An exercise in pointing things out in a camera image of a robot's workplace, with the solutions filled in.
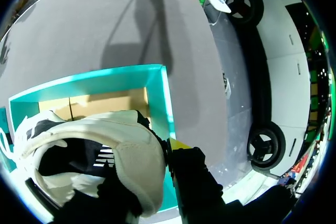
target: tire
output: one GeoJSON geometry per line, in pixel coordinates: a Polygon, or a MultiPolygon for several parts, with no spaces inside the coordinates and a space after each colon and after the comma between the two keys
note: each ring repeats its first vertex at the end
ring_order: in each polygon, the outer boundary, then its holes
{"type": "Polygon", "coordinates": [[[270,169],[279,162],[281,142],[275,132],[263,127],[252,129],[247,141],[247,156],[253,167],[270,169]]]}
{"type": "Polygon", "coordinates": [[[237,27],[257,26],[264,14],[263,0],[227,0],[230,21],[237,27]]]}

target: table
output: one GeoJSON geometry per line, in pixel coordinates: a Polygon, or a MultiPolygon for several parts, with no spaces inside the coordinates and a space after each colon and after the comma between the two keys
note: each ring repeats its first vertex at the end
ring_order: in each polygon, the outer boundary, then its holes
{"type": "MultiPolygon", "coordinates": [[[[38,84],[160,63],[168,71],[177,139],[200,147],[208,165],[223,162],[225,87],[198,0],[39,0],[12,26],[6,47],[0,107],[6,107],[9,122],[8,98],[38,84]]],[[[150,221],[177,215],[173,209],[150,221]]]]}

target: sneaker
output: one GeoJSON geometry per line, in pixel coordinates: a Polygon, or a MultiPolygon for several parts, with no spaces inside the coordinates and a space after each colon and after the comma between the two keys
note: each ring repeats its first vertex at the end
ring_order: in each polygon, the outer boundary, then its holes
{"type": "Polygon", "coordinates": [[[79,190],[98,197],[111,168],[139,200],[142,216],[163,200],[165,159],[155,135],[138,123],[138,111],[96,114],[66,122],[51,111],[25,118],[15,132],[17,168],[57,205],[79,190]]]}

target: car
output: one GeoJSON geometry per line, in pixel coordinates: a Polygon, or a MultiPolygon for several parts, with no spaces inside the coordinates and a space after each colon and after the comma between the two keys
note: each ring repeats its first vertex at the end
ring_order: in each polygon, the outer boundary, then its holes
{"type": "Polygon", "coordinates": [[[322,35],[302,0],[227,0],[251,86],[252,167],[280,177],[318,136],[330,70],[322,35]]]}

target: gray floor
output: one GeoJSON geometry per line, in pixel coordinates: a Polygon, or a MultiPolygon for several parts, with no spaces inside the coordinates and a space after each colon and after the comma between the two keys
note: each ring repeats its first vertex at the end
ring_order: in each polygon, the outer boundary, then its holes
{"type": "MultiPolygon", "coordinates": [[[[206,7],[209,19],[217,17],[211,7],[206,7]]],[[[221,164],[209,168],[224,189],[242,179],[251,171],[246,157],[246,145],[252,122],[251,97],[248,75],[235,28],[225,14],[218,23],[211,26],[222,63],[223,72],[230,81],[232,94],[227,100],[228,141],[221,164]]]]}

